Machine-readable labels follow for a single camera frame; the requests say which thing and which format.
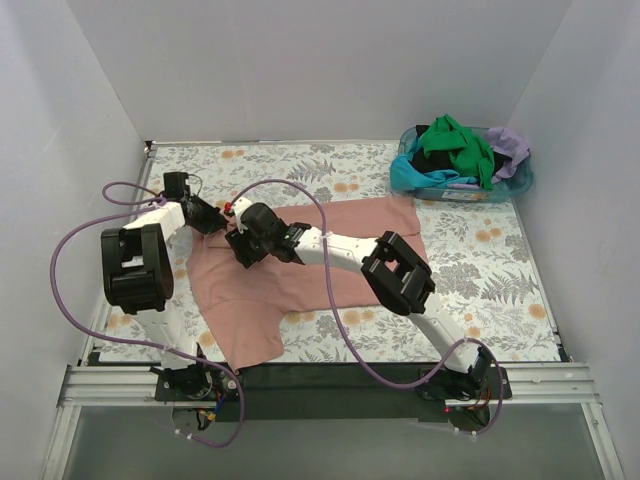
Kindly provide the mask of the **pink printed t shirt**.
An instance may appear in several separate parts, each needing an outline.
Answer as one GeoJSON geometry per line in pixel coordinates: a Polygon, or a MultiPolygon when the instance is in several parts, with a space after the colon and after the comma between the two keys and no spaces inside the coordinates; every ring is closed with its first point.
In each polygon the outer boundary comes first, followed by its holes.
{"type": "MultiPolygon", "coordinates": [[[[359,238],[398,233],[420,256],[426,254],[421,225],[410,197],[388,196],[276,209],[287,223],[319,227],[359,238]]],[[[274,360],[284,353],[280,323],[290,313],[327,310],[333,288],[340,308],[371,307],[378,300],[359,274],[321,266],[282,263],[267,256],[250,268],[235,258],[223,233],[192,234],[186,263],[195,302],[228,363],[235,368],[274,360]]]]}

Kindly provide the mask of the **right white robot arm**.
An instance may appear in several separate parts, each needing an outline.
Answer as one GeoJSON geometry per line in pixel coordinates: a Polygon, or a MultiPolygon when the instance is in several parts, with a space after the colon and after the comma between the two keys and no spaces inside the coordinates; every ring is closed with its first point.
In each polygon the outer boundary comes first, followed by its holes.
{"type": "Polygon", "coordinates": [[[250,267],[271,255],[283,263],[320,265],[332,297],[334,268],[362,276],[387,310],[409,319],[440,353],[440,361],[411,383],[396,383],[369,364],[364,370],[376,381],[397,390],[422,388],[447,398],[467,400],[489,389],[497,376],[496,397],[504,398],[505,384],[498,361],[480,340],[469,338],[445,311],[427,262],[396,232],[378,238],[336,235],[323,218],[320,227],[285,223],[270,207],[240,197],[226,204],[224,213],[236,221],[227,234],[236,259],[250,267]]]}

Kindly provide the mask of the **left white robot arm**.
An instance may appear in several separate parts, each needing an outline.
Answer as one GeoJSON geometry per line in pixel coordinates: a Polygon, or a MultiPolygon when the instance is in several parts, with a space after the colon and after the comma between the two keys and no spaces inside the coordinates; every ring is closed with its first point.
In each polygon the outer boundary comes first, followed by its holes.
{"type": "Polygon", "coordinates": [[[134,317],[149,341],[160,346],[161,384],[200,400],[212,394],[213,379],[201,362],[201,347],[171,303],[171,238],[185,226],[214,233],[225,228],[227,220],[219,208],[191,191],[192,178],[186,172],[165,173],[166,202],[121,228],[103,231],[100,244],[107,301],[134,317]]]}

